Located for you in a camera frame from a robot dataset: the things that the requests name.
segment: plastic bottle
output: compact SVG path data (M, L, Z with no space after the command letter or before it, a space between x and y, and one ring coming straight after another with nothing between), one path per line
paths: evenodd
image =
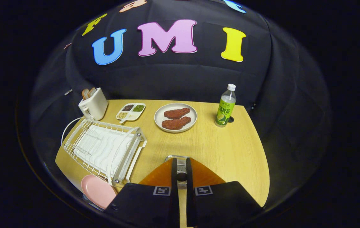
M229 117L231 117L233 107L236 103L235 89L236 85L228 84L228 90L221 96L215 119L215 125L218 127L225 127L229 121Z

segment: bottle cap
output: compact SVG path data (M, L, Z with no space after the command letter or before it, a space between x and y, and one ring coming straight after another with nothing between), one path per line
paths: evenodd
M234 84L228 84L228 90L230 90L230 91L235 91L235 89L236 89L236 85L234 85Z

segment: bread slice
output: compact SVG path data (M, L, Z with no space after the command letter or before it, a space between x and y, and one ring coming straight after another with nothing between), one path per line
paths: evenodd
M89 98L89 89L84 89L82 91L82 97L83 97L83 100L86 100L87 98Z
M89 98L92 97L96 92L96 88L92 88L90 91L89 91Z
M96 92L96 88L94 88L94 87L93 87L91 90L89 90L89 89L84 89L84 90L82 91L83 100L86 100L86 99L92 97L95 92Z

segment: white toaster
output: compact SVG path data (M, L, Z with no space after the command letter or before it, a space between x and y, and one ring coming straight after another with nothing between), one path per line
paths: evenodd
M90 98L80 101L79 108L82 110L85 118L99 121L103 118L108 102L105 99L101 88L97 88L96 92Z

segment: meat patty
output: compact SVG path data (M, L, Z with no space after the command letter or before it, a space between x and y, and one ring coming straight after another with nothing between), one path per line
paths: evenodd
M169 119L180 119L182 116L184 116L189 112L190 112L189 108L175 109L175 110L165 111L164 116Z
M189 122L191 122L190 117L183 117L181 119L163 121L162 127L169 129L169 130L180 130Z

